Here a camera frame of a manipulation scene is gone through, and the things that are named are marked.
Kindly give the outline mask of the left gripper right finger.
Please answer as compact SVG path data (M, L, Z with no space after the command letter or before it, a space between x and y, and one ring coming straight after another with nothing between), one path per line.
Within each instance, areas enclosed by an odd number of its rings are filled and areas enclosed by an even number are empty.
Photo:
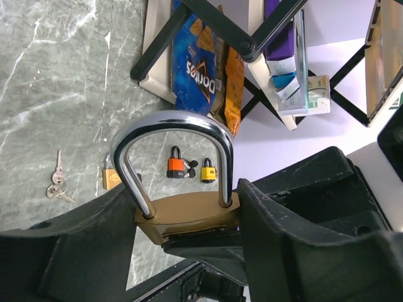
M316 225L246 179L237 186L252 301L401 301L402 234Z

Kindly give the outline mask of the yellow padlock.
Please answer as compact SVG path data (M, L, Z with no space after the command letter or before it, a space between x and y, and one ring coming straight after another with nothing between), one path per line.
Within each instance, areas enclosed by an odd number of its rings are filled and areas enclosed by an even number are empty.
M203 166L201 167L200 180L203 183L212 183L216 181L217 173L215 167L212 165L210 158L205 158Z

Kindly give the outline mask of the large brass padlock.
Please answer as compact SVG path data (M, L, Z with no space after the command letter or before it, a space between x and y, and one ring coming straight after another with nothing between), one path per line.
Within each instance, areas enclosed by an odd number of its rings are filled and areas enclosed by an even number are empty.
M110 136L112 164L135 203L140 248L159 249L171 237L236 227L232 137L216 121L185 111L155 111L112 121ZM168 178L173 146L183 157L212 157L217 180L206 185Z

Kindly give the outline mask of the orange black padlock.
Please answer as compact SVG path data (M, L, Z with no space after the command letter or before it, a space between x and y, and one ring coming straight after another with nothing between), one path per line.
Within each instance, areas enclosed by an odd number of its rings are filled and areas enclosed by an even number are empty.
M167 160L167 177L173 179L184 178L184 162L178 146L171 147L171 156Z

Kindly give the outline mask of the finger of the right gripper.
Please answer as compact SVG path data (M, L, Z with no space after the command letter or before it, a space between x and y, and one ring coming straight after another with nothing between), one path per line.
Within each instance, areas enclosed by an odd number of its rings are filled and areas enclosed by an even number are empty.
M237 229L174 236L162 249L167 254L202 263L241 286L248 285L242 237Z

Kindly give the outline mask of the black keys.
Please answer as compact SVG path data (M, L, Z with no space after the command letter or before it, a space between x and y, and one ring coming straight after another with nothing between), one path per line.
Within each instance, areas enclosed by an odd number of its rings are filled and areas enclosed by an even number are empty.
M187 172L184 174L184 178L194 178L196 176L195 168L198 166L197 160L186 160L183 159L184 165L187 168Z

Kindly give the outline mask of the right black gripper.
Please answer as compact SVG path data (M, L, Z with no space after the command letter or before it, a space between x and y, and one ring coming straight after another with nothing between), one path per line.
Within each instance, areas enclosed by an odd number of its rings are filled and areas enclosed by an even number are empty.
M390 242L361 169L329 147L251 184L252 242Z

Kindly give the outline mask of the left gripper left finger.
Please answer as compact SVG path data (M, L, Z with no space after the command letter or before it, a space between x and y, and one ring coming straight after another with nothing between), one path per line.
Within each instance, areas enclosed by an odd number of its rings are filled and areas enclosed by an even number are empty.
M1 301L125 301L134 213L119 185L26 230L1 232Z

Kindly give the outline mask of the large padlock silver keys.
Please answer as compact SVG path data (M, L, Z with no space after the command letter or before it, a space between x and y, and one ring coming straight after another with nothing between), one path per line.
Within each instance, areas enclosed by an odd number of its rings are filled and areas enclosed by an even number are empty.
M74 204L75 201L67 195L68 184L65 179L65 174L62 168L62 151L57 152L57 163L55 171L51 177L52 184L46 190L48 199L61 199L68 203Z

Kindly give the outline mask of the small brass padlock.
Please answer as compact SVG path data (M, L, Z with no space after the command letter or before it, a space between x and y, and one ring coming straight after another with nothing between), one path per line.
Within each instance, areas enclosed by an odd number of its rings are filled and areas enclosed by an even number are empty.
M107 153L104 159L103 188L110 190L121 183L122 181L119 175L112 166L110 154Z

